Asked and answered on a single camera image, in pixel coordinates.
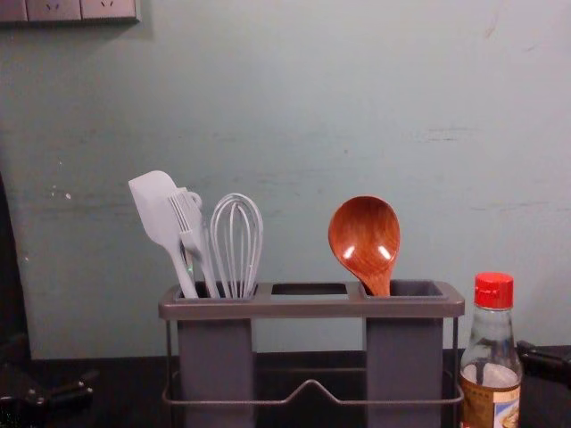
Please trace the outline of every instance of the white whisk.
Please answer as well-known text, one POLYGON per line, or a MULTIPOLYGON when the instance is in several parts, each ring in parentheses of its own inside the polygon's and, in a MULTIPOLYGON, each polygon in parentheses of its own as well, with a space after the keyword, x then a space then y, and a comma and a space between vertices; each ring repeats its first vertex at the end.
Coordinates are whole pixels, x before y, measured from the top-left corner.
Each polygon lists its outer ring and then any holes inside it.
POLYGON ((252 296, 260 265, 263 228, 260 210, 243 194, 227 194, 216 205, 211 218, 211 242, 227 298, 252 296))

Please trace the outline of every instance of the wall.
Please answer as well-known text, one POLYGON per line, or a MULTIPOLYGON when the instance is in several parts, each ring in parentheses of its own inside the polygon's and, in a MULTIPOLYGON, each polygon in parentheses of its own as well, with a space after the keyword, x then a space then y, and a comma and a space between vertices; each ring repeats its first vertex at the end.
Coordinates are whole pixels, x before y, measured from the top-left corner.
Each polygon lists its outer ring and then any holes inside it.
MULTIPOLYGON (((395 276, 470 301, 474 273, 508 271, 517 336, 569 343, 568 1, 147 1, 132 27, 4 29, 0 67, 35 358, 163 353, 175 275, 127 187, 151 169, 207 212, 250 194, 262 280, 351 278, 328 220, 380 195, 401 220, 395 276)), ((360 346, 354 322, 264 328, 261 349, 360 346)))

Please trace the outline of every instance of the gray utensil holder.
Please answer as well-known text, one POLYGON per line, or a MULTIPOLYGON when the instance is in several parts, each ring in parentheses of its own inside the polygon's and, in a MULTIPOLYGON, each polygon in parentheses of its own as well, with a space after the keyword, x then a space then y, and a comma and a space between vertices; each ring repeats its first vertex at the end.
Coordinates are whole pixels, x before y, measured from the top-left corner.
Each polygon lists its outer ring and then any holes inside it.
POLYGON ((390 297, 373 297, 361 283, 258 284, 249 300, 182 299, 171 288, 159 304, 167 321, 168 385, 163 400, 185 410, 185 428, 254 428, 256 406, 284 406, 309 385, 339 406, 367 409, 368 428, 437 428, 441 406, 461 402, 457 385, 458 317, 464 299, 449 284, 391 282, 390 297), (281 300, 276 294, 346 294, 342 299, 281 300), (366 320, 367 390, 364 400, 335 397, 308 379, 285 398, 254 397, 252 319, 361 317, 366 320), (455 395, 442 399, 443 319, 453 318, 455 395), (174 399, 170 322, 178 324, 182 399, 174 399))

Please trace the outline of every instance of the wooden ladle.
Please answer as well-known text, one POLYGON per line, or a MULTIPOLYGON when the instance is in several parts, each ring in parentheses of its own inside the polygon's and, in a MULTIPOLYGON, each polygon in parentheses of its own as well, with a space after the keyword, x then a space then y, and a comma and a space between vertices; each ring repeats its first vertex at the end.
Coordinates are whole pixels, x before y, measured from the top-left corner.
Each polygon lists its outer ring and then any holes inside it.
POLYGON ((357 196, 329 223, 329 245, 343 266, 376 296, 390 295, 401 230, 393 208, 374 196, 357 196))

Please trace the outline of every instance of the sauce bottle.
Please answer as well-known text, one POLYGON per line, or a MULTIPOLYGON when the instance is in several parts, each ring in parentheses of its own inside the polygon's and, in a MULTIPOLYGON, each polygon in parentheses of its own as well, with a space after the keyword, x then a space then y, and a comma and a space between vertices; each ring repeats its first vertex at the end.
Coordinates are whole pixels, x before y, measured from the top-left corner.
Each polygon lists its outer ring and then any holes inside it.
POLYGON ((476 276, 474 322, 460 361, 462 428, 517 428, 522 366, 511 325, 514 280, 483 272, 476 276))

